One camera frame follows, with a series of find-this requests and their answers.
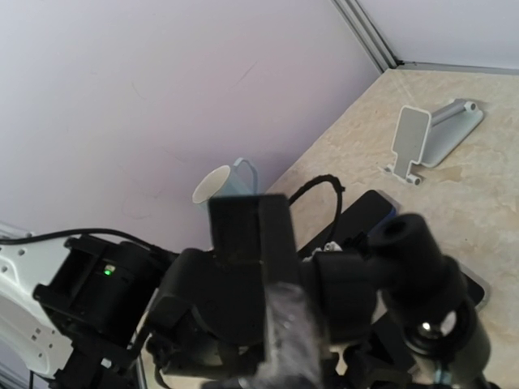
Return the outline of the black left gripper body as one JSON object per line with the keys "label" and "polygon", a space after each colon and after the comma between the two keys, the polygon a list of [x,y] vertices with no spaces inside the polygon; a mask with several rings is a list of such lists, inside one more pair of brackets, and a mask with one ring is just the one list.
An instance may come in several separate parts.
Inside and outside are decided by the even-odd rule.
{"label": "black left gripper body", "polygon": [[237,259],[184,250],[146,323],[157,380],[323,381],[337,355],[302,287],[304,262],[280,246]]}

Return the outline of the black smartphone blue edge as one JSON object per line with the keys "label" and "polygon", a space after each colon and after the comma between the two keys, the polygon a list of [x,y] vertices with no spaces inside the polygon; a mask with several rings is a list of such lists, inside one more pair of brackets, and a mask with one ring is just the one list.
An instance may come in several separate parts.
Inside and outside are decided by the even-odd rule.
{"label": "black smartphone blue edge", "polygon": [[376,190],[369,190],[346,208],[338,219],[332,241],[344,252],[370,257],[367,239],[379,224],[397,215],[397,209]]}

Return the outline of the black round-base phone stand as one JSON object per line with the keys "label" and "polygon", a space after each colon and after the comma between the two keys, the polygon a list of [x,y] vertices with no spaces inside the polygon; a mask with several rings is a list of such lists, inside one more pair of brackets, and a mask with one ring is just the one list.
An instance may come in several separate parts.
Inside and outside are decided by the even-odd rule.
{"label": "black round-base phone stand", "polygon": [[434,388],[488,388],[491,343],[457,261],[440,251],[426,221],[404,214],[369,238],[371,257],[296,252],[288,199],[264,194],[212,199],[217,255],[258,263],[265,299],[265,358],[223,388],[321,388],[328,347],[357,344],[383,302]]}

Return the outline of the black smartphone silver edge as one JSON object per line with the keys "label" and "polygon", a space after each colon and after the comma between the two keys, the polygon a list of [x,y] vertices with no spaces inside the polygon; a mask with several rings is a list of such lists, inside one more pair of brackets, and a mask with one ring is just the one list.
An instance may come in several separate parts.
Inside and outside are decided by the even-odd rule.
{"label": "black smartphone silver edge", "polygon": [[[481,310],[490,298],[490,285],[465,264],[459,262],[458,265],[465,280],[468,296],[475,308]],[[381,293],[378,293],[369,345],[376,353],[406,353],[401,331],[389,314]]]}

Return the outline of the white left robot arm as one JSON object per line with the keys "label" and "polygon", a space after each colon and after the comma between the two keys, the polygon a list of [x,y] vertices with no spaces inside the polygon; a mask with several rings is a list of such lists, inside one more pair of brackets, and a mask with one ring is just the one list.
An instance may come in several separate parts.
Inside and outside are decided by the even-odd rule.
{"label": "white left robot arm", "polygon": [[52,388],[132,388],[142,350],[158,374],[205,388],[314,388],[329,335],[320,272],[275,250],[252,263],[175,254],[104,229],[1,243],[2,334]]}

